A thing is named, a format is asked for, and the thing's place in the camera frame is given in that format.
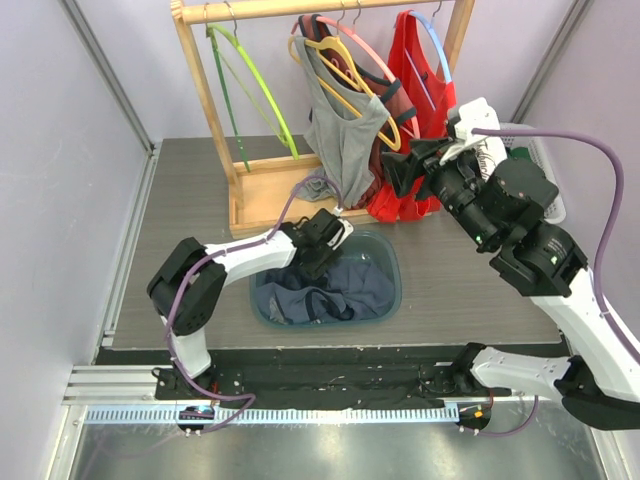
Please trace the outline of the grey tank top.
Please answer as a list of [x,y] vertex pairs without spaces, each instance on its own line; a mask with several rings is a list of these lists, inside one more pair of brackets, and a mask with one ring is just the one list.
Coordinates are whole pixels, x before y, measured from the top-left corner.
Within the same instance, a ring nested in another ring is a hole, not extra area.
[[376,95],[340,84],[303,36],[294,36],[292,42],[311,97],[311,125],[304,139],[322,162],[312,172],[316,178],[298,196],[318,201],[333,195],[326,183],[330,179],[341,192],[343,206],[358,208],[375,180],[369,159],[389,112]]

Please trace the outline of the dark green hanger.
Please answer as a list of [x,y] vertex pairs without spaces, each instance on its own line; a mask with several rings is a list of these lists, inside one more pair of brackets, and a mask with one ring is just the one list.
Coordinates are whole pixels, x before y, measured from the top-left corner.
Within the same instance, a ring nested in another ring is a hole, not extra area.
[[229,121],[231,123],[232,131],[233,131],[233,134],[234,134],[234,139],[235,139],[235,142],[236,142],[236,146],[237,146],[237,149],[238,149],[238,151],[240,153],[240,157],[241,157],[241,160],[242,160],[242,162],[244,164],[245,170],[247,172],[249,172],[250,171],[249,160],[248,160],[245,148],[244,148],[244,144],[243,144],[242,138],[241,138],[241,136],[239,134],[239,130],[238,130],[238,127],[237,127],[237,123],[236,123],[236,119],[235,119],[235,115],[234,115],[234,111],[233,111],[231,98],[230,98],[229,91],[228,91],[226,77],[225,77],[223,66],[222,66],[224,57],[220,52],[220,48],[219,48],[219,45],[218,45],[218,42],[217,42],[217,39],[216,39],[216,36],[215,36],[215,29],[210,25],[206,26],[206,36],[210,39],[211,49],[212,49],[214,61],[215,61],[215,64],[216,64],[218,79],[219,79],[220,86],[221,86],[221,89],[222,89],[222,94],[223,94],[223,98],[224,98],[227,114],[228,114],[228,117],[229,117]]

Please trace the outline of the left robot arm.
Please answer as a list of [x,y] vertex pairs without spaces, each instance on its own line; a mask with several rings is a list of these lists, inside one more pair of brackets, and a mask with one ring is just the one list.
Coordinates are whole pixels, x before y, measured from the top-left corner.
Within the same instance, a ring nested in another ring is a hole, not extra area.
[[262,234],[226,244],[181,240],[147,285],[147,295],[165,325],[172,363],[180,371],[179,388],[193,399],[212,389],[204,327],[224,288],[291,265],[317,278],[353,232],[349,220],[322,208],[309,219],[280,222]]

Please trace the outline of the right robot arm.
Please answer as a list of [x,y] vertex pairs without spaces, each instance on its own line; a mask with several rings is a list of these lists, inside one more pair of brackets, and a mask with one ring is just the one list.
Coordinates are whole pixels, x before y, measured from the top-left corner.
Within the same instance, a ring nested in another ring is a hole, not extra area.
[[606,305],[596,269],[571,235],[544,213],[557,187],[534,163],[511,156],[499,138],[476,146],[415,139],[382,164],[395,193],[411,186],[437,198],[490,266],[549,316],[571,342],[570,356],[543,358],[469,343],[447,369],[443,393],[504,388],[558,402],[602,431],[639,426],[639,352]]

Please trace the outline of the lime green hanger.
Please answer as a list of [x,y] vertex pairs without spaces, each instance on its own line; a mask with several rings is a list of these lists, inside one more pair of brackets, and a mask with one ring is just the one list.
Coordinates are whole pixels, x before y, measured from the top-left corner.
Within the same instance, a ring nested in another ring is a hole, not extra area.
[[[242,91],[245,93],[245,95],[247,96],[247,98],[249,99],[249,101],[251,102],[251,104],[253,105],[253,107],[256,109],[256,111],[259,113],[259,115],[262,117],[262,119],[266,122],[266,124],[270,127],[270,129],[272,130],[272,132],[276,135],[276,138],[280,141],[280,143],[289,150],[292,158],[294,160],[298,160],[299,159],[299,151],[296,145],[296,142],[293,138],[293,134],[291,133],[291,130],[289,129],[289,125],[286,122],[278,103],[276,102],[271,89],[269,88],[269,86],[267,85],[267,83],[265,82],[261,72],[258,70],[257,66],[255,65],[253,59],[249,56],[249,54],[247,53],[247,51],[245,50],[245,48],[240,44],[237,36],[233,33],[231,33],[230,31],[228,31],[227,29],[225,29],[224,27],[214,24],[214,23],[207,23],[207,25],[212,26],[215,29],[215,36],[220,48],[220,52],[224,57],[223,60],[223,70],[227,70],[233,77],[233,79],[236,81],[236,83],[239,85],[239,87],[242,89]],[[249,87],[246,85],[246,83],[244,82],[244,80],[241,78],[240,74],[234,69],[233,65],[231,64],[231,62],[226,58],[226,56],[223,54],[221,47],[220,47],[220,42],[218,41],[218,37],[221,36],[222,38],[226,39],[228,41],[228,43],[230,44],[230,46],[235,50],[235,52],[239,55],[239,57],[241,58],[241,60],[243,61],[245,67],[248,69],[248,71],[251,73],[251,76],[253,77],[253,80],[256,82],[259,91],[261,92],[261,94],[264,97],[264,102],[269,106],[269,109],[271,110],[271,114],[267,114],[265,112],[265,110],[262,108],[262,103],[256,98],[256,96],[250,91]]]

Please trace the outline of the yellow hanger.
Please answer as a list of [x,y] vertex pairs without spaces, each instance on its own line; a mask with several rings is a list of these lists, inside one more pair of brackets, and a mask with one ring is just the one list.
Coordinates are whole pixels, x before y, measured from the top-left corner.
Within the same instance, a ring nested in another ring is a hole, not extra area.
[[[356,64],[344,43],[338,36],[327,36],[320,41],[314,41],[307,37],[302,36],[304,43],[307,47],[311,47],[316,51],[316,55],[319,60],[331,71],[333,71],[338,77],[340,77],[345,83],[353,87],[357,92],[365,93],[369,98],[376,97],[376,94],[370,89],[368,84],[364,81],[362,76],[357,72]],[[334,65],[330,60],[324,57],[323,51],[333,51],[338,54],[346,66],[349,69],[350,74],[343,72],[338,66]],[[340,93],[338,93],[333,87],[331,87],[325,80],[317,75],[317,80],[320,85],[327,90],[331,95],[338,99],[354,116],[361,118],[362,114],[357,110],[350,102],[348,102]],[[391,150],[397,152],[401,147],[401,135],[399,128],[395,120],[389,116],[386,120],[386,124],[390,127],[392,138],[379,131],[377,137],[385,143]]]

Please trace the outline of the maroon tank top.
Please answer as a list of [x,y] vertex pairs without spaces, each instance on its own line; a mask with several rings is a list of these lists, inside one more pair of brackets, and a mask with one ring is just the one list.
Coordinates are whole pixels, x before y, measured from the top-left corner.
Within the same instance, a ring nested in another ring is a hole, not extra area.
[[[320,14],[307,14],[298,17],[297,23],[294,25],[292,31],[300,28],[300,33],[303,36],[311,40],[321,40],[331,35],[329,26],[337,26],[337,22]],[[379,97],[382,104],[393,117],[398,128],[406,126],[409,128],[410,133],[417,134],[419,132],[417,110],[402,86],[402,82],[389,70],[378,54],[369,47],[366,42],[345,27],[340,27],[339,30],[354,40],[382,70],[382,76],[379,77],[368,72],[360,65],[355,64],[358,74]],[[380,156],[384,151],[389,151],[389,147],[385,145],[381,139],[376,138],[372,144],[368,162],[368,169],[373,177],[373,181],[363,193],[360,200],[353,205],[353,208],[366,208],[374,199],[375,195],[381,190],[384,184],[384,173]]]

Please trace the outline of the pink hanger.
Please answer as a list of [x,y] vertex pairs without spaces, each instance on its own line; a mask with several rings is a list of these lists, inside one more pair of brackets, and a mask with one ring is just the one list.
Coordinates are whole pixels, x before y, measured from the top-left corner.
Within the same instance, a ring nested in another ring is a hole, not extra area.
[[410,138],[417,137],[420,134],[417,110],[409,99],[401,80],[391,71],[380,55],[353,29],[339,25],[336,20],[321,14],[306,14],[298,17],[292,32],[299,29],[303,36],[319,41],[332,34],[331,27],[334,27],[336,33],[347,40],[349,46],[354,44],[358,47],[357,52],[362,52],[365,66],[354,61],[357,72],[381,98],[382,103],[390,109],[391,116],[396,121],[399,130],[408,134]]

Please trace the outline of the navy blue tank top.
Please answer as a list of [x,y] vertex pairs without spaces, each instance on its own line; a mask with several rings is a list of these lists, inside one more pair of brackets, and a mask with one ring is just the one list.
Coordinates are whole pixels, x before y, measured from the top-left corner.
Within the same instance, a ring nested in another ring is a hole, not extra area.
[[372,261],[339,260],[313,279],[300,267],[264,273],[254,290],[259,314],[286,327],[363,322],[388,313],[392,280]]

